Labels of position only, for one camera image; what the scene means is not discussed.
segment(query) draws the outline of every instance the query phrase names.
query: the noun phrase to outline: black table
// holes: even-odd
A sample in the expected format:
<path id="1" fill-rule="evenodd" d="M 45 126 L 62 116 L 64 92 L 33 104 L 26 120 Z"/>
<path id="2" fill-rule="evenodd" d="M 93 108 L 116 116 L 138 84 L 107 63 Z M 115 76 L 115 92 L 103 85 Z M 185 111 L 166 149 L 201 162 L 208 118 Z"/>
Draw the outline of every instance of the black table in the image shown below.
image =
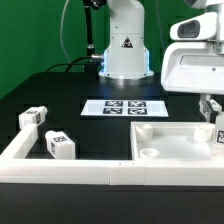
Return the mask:
<path id="1" fill-rule="evenodd" d="M 164 100 L 169 118 L 81 117 L 87 99 Z M 28 158 L 52 159 L 44 134 L 55 130 L 76 142 L 78 159 L 131 159 L 131 121 L 201 121 L 198 102 L 197 94 L 166 93 L 159 75 L 147 85 L 118 87 L 94 74 L 38 73 L 0 101 L 0 150 L 19 132 L 18 115 L 44 105 L 47 120 Z M 224 220 L 224 188 L 0 184 L 0 206 L 4 224 L 217 224 Z"/>

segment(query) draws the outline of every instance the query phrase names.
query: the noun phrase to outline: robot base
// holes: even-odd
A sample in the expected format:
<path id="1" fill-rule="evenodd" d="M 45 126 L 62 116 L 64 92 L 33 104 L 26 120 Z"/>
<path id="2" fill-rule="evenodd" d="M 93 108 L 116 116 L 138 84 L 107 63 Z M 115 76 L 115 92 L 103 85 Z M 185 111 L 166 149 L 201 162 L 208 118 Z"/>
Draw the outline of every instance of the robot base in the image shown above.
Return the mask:
<path id="1" fill-rule="evenodd" d="M 122 78 L 111 78 L 110 76 L 99 75 L 100 82 L 109 83 L 118 86 L 135 86 L 150 83 L 153 80 L 154 73 L 151 72 L 145 75 L 143 78 L 138 79 L 122 79 Z"/>

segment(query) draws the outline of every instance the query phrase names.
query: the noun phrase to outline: warning label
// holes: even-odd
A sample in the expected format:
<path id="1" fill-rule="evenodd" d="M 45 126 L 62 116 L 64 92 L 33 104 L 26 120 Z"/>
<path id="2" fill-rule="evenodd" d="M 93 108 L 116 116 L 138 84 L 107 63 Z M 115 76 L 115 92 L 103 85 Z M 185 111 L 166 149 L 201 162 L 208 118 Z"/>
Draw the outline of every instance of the warning label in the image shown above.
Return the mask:
<path id="1" fill-rule="evenodd" d="M 126 40 L 124 41 L 124 43 L 121 46 L 122 48 L 133 48 L 133 45 L 129 39 L 129 37 L 126 38 Z"/>

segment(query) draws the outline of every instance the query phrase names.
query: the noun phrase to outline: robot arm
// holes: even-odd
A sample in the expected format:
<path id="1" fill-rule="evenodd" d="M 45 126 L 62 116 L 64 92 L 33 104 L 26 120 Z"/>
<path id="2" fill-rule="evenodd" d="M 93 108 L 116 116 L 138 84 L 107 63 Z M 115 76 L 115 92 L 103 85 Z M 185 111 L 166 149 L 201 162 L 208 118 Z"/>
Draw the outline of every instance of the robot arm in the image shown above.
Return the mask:
<path id="1" fill-rule="evenodd" d="M 223 32 L 223 0 L 184 0 L 193 8 L 204 8 L 201 16 L 172 26 L 170 36 L 173 40 L 214 40 Z"/>
<path id="2" fill-rule="evenodd" d="M 150 80 L 149 52 L 144 46 L 144 7 L 137 0 L 107 0 L 110 45 L 105 50 L 100 80 L 135 85 Z"/>

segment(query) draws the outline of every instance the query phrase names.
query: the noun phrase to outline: white tray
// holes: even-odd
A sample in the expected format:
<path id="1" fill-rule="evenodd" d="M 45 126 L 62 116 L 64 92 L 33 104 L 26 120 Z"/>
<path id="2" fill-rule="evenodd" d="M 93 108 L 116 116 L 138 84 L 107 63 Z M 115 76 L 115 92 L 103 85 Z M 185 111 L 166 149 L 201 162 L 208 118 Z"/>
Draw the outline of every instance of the white tray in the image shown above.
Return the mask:
<path id="1" fill-rule="evenodd" d="M 152 137 L 139 127 L 151 125 Z M 0 156 L 0 182 L 103 185 L 224 186 L 224 158 L 212 155 L 212 137 L 195 142 L 194 129 L 206 123 L 131 123 L 133 159 L 128 161 L 25 159 L 37 139 L 36 126 L 27 126 Z M 159 157 L 140 158 L 153 147 Z"/>

